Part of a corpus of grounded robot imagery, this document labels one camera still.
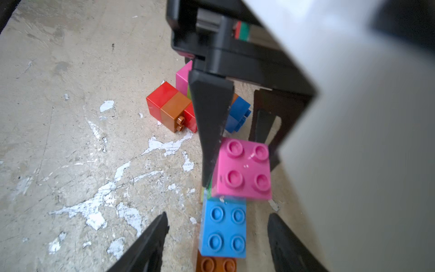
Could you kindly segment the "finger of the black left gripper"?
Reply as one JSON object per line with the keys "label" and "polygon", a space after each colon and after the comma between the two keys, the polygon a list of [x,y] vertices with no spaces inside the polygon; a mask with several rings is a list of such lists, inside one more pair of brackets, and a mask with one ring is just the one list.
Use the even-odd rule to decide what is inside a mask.
{"label": "finger of the black left gripper", "polygon": [[208,187],[234,95],[234,84],[199,70],[189,73],[189,87],[202,149],[202,186]]}
{"label": "finger of the black left gripper", "polygon": [[252,124],[249,134],[251,142],[265,143],[277,117],[281,125],[268,144],[270,170],[279,163],[278,148],[297,119],[309,105],[313,96],[281,90],[259,89],[254,92]]}

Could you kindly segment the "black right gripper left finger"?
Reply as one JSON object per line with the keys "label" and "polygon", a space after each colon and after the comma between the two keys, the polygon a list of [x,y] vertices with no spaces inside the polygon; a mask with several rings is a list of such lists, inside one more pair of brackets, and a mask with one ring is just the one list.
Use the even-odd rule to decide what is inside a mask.
{"label": "black right gripper left finger", "polygon": [[162,212],[108,272],[160,272],[168,232],[167,214]]}

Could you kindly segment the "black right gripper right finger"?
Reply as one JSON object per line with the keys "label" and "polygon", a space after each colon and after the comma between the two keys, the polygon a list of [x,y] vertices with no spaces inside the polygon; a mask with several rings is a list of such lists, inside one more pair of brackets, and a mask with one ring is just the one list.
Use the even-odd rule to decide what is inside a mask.
{"label": "black right gripper right finger", "polygon": [[277,272],[327,272],[277,213],[269,215],[267,234]]}

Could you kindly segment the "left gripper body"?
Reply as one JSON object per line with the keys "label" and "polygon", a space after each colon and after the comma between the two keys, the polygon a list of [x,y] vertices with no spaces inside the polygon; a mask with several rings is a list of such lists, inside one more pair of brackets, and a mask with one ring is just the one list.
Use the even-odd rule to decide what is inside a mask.
{"label": "left gripper body", "polygon": [[242,1],[167,1],[165,17],[172,30],[172,49],[203,61],[204,72],[275,90],[316,94],[282,50],[233,37],[237,21],[261,25]]}

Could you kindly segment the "brown lego brick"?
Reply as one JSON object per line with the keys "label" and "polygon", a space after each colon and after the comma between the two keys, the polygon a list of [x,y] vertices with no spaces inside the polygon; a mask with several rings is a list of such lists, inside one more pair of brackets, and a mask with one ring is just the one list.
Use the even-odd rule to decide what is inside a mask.
{"label": "brown lego brick", "polygon": [[195,272],[237,272],[237,260],[226,257],[205,257],[198,251]]}
{"label": "brown lego brick", "polygon": [[233,94],[233,99],[232,99],[232,103],[231,105],[234,104],[234,102],[238,99],[239,95],[238,94]]}
{"label": "brown lego brick", "polygon": [[180,92],[169,99],[160,109],[161,123],[171,132],[182,131],[185,124],[184,110],[191,104],[191,100]]}

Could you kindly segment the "magenta lego brick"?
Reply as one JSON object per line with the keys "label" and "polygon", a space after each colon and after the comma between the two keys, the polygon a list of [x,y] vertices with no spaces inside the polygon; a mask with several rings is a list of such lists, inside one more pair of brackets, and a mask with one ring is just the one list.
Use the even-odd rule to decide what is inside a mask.
{"label": "magenta lego brick", "polygon": [[211,196],[271,200],[269,155],[268,146],[263,143],[222,138]]}
{"label": "magenta lego brick", "polygon": [[189,72],[192,69],[192,61],[189,61],[176,73],[176,88],[180,93],[191,99],[189,91]]}

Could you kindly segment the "red square lego brick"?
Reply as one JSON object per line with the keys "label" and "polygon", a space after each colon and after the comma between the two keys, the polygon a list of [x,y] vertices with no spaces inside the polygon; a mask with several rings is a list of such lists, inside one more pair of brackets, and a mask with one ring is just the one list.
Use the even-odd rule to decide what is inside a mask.
{"label": "red square lego brick", "polygon": [[161,108],[177,93],[178,90],[170,85],[168,82],[164,82],[163,84],[161,84],[157,89],[155,89],[151,94],[146,97],[150,115],[161,122]]}

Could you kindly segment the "brown lego brick front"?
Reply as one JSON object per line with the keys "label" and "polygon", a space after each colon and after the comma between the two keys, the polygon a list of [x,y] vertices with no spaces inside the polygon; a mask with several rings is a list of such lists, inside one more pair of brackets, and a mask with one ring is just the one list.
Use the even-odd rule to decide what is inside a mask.
{"label": "brown lego brick front", "polygon": [[237,272],[237,260],[226,257],[205,257],[198,251],[195,272]]}

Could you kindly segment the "magenta lego brick front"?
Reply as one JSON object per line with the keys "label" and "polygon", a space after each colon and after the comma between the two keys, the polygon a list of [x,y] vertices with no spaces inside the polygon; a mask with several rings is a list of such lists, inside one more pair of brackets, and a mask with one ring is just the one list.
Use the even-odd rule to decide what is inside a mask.
{"label": "magenta lego brick front", "polygon": [[271,200],[269,155],[268,146],[263,143],[222,138],[211,196]]}

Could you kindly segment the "dark blue lego brick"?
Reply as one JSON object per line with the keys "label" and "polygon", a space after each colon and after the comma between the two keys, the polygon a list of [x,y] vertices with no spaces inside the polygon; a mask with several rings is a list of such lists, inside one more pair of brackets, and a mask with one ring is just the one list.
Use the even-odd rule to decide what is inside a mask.
{"label": "dark blue lego brick", "polygon": [[225,130],[229,133],[238,132],[250,114],[250,104],[239,96],[231,105]]}

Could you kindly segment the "red long lego brick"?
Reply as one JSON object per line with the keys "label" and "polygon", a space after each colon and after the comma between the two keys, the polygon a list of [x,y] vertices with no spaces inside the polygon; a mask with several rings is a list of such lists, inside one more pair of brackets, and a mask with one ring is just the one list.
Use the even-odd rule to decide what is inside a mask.
{"label": "red long lego brick", "polygon": [[184,109],[184,118],[185,118],[184,126],[188,128],[190,131],[192,131],[193,133],[196,133],[198,131],[198,128],[197,128],[196,117],[194,114],[193,103],[190,103]]}

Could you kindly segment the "light blue long lego brick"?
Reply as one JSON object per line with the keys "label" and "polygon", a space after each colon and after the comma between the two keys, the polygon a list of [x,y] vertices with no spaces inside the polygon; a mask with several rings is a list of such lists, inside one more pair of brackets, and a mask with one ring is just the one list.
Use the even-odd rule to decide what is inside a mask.
{"label": "light blue long lego brick", "polygon": [[198,249],[206,257],[247,256],[247,203],[205,199]]}

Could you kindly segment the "dark green lego brick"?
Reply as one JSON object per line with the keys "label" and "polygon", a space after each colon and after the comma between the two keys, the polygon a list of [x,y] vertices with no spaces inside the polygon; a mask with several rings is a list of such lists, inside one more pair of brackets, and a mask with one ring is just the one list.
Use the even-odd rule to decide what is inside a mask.
{"label": "dark green lego brick", "polygon": [[212,198],[212,185],[213,181],[210,180],[207,187],[202,188],[202,202]]}

